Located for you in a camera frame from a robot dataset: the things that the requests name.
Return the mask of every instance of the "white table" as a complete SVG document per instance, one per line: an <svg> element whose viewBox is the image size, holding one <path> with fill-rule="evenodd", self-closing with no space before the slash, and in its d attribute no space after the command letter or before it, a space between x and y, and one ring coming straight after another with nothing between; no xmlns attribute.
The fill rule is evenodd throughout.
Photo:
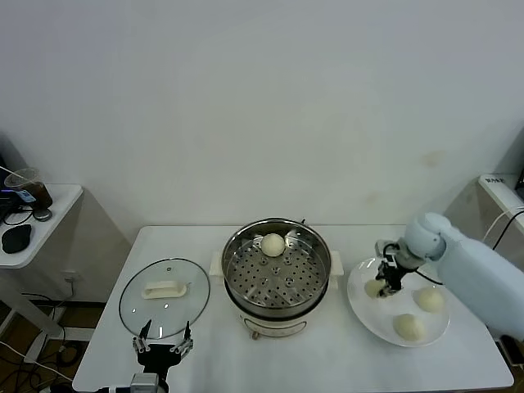
<svg viewBox="0 0 524 393"><path fill-rule="evenodd" d="M53 199L53 203L49 210L52 212L52 217L45 222L40 222L29 218L24 224L31 224L31 238L29 246L15 254L6 254L0 251L0 269L21 269L31 263L38 251L42 248L46 240L51 236L52 232L58 224L64 219L71 207L82 195L82 188L77 184L46 184L47 190ZM7 217L8 223L17 223L24 219L27 213L20 213ZM0 237L12 226L0 224ZM46 337L62 338L62 328L56 323L62 316L64 309L56 310L55 319L48 317L45 313L40 311L27 298L21 295L16 288L14 288L5 278L0 277L0 300L11 308L11 312L4 319L0 325L0 334L7 328L16 313L23 315L32 324L42 330L40 336L34 341L29 349L28 358L36 358L40 349L45 344ZM79 336L77 338L87 338L91 336L89 332L69 332L68 337Z"/></svg>
<svg viewBox="0 0 524 393"><path fill-rule="evenodd" d="M184 257L209 270L235 227L145 227L138 234L76 373L77 391L128 386L140 372L122 325L119 300L128 280L150 263ZM316 227L346 272L371 256L377 238L397 238L402 226ZM170 369L172 392L455 391L510 386L513 377L486 327L454 297L450 326L434 345L407 349L369 332L350 309L346 282L328 291L311 324L285 339L250 339L224 287L211 281L210 301L193 324L194 349ZM160 342L180 342L168 337Z"/></svg>

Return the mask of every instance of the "steamed bun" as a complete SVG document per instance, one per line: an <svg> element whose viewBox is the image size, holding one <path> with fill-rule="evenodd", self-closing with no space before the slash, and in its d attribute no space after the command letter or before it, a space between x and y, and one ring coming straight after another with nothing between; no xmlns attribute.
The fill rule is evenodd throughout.
<svg viewBox="0 0 524 393"><path fill-rule="evenodd" d="M434 287L427 287L417 292L415 299L418 306L428 313L440 313L444 309L444 297Z"/></svg>
<svg viewBox="0 0 524 393"><path fill-rule="evenodd" d="M421 341L426 336L426 327L413 314L398 315L393 319L393 328L406 341Z"/></svg>
<svg viewBox="0 0 524 393"><path fill-rule="evenodd" d="M369 297L378 297L378 292L386 285L386 280L369 280L364 285L364 290Z"/></svg>
<svg viewBox="0 0 524 393"><path fill-rule="evenodd" d="M282 236L270 233L262 237L260 249L267 256L275 257L281 255L286 250L286 242Z"/></svg>

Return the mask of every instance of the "white wall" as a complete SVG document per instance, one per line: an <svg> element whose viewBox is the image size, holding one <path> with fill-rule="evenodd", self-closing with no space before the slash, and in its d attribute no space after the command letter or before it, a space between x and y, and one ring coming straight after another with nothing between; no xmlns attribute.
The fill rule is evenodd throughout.
<svg viewBox="0 0 524 393"><path fill-rule="evenodd" d="M270 215L403 223L522 163L504 155L524 125L523 15L520 0L8 0L0 129L131 241Z"/></svg>

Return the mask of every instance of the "wooden floor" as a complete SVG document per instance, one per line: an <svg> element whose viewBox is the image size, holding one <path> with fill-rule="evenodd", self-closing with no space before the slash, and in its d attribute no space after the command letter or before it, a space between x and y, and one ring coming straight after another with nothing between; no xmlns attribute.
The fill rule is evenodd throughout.
<svg viewBox="0 0 524 393"><path fill-rule="evenodd" d="M46 313L51 313L51 306L40 306L40 309ZM9 309L0 303L0 322L7 316ZM70 307L68 306L64 315L60 320L60 325L67 328L95 328L98 319L102 315L102 307ZM38 329L27 322L21 316L17 315L9 325L9 328L3 333L0 340L6 342L14 349L24 354L33 339L38 335ZM82 355L84 355L87 343L79 343L81 346ZM61 346L61 341L49 341L42 353L38 357L38 361L50 368L57 368L56 366L56 352ZM61 357L65 361L73 359L76 350L74 348L65 349ZM80 357L77 362L69 367L59 368L59 371L70 377L75 376L76 370L80 364ZM30 393L42 390L45 386L65 384L71 387L70 382L62 377L56 377L56 374L46 370L45 368L34 368L32 364L22 364L22 358L10 351L5 346L0 346L0 393ZM35 374L29 381L28 376L31 370L35 370Z"/></svg>

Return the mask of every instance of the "table leg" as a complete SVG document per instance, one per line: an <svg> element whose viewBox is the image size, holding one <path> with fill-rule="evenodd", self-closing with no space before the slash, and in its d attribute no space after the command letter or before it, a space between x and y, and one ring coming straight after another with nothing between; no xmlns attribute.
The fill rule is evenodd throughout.
<svg viewBox="0 0 524 393"><path fill-rule="evenodd" d="M27 300L25 296L21 295L3 277L0 277L0 300L47 334L53 336L61 334L62 329L58 323L54 322L51 317L40 311L38 307Z"/></svg>

